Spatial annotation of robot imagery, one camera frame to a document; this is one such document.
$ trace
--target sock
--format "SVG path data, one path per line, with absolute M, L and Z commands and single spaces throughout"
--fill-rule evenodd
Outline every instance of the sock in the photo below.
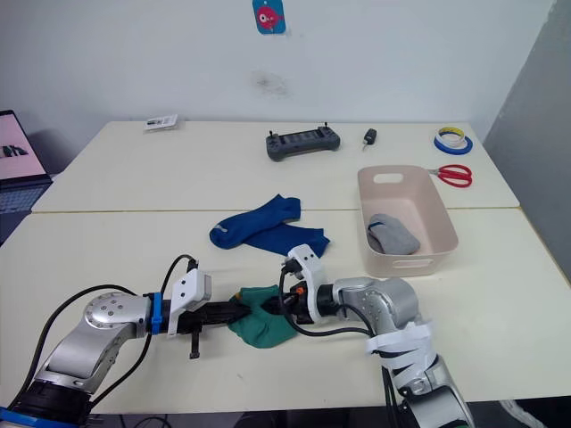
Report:
M 379 252 L 384 254 L 403 256 L 412 254 L 420 247 L 418 239 L 409 232 L 409 229 L 399 219 L 386 214 L 375 214 L 371 217 L 367 231 L 368 235 L 380 245 L 380 248 L 375 248 L 375 245 L 373 248 L 377 251 L 381 250 Z
M 228 328 L 255 348 L 273 348 L 294 337 L 297 332 L 282 315 L 272 315 L 262 308 L 262 304 L 277 296 L 277 285 L 271 287 L 242 288 L 230 301 L 240 302 L 252 310 Z
M 329 240 L 323 235 L 323 229 L 309 229 L 280 224 L 250 236 L 244 243 L 262 250 L 276 252 L 283 256 L 286 256 L 293 247 L 307 243 L 313 252 L 318 257 L 321 257 Z
M 299 199 L 283 198 L 278 194 L 256 210 L 220 221 L 211 230 L 211 241 L 224 249 L 236 247 L 262 230 L 271 229 L 285 220 L 299 219 L 301 214 Z

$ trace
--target laptop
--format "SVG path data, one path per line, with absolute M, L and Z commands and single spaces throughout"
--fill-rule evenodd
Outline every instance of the laptop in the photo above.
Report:
M 12 110 L 0 111 L 0 215 L 27 213 L 52 184 Z

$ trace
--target green sock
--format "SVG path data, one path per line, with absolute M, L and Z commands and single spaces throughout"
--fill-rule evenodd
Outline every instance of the green sock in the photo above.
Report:
M 240 289 L 240 293 L 230 301 L 239 301 L 250 307 L 252 314 L 228 324 L 228 328 L 254 348 L 273 348 L 294 337 L 296 331 L 283 316 L 272 315 L 261 307 L 264 301 L 274 296 L 277 296 L 277 285 Z

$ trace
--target floor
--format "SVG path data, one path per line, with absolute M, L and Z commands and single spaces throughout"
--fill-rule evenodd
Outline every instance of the floor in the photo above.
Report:
M 470 404 L 477 428 L 525 428 L 508 415 L 497 401 Z M 126 428 L 135 428 L 148 416 L 125 415 Z M 117 415 L 93 416 L 90 426 L 99 428 L 121 427 Z M 167 415 L 173 428 L 388 428 L 384 407 L 355 407 L 315 410 L 290 410 L 282 412 L 248 412 L 218 414 Z M 568 427 L 565 423 L 549 424 L 549 428 Z M 142 422 L 137 428 L 162 427 L 160 420 Z
M 29 214 L 29 211 L 0 214 L 0 245 L 18 227 L 21 221 Z

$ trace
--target storage bin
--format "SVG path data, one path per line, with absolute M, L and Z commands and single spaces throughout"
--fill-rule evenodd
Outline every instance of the storage bin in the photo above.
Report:
M 458 236 L 428 171 L 411 165 L 367 167 L 359 171 L 358 179 L 367 272 L 376 277 L 433 274 L 458 246 Z M 417 252 L 395 256 L 375 251 L 367 227 L 378 213 L 399 219 L 420 241 Z

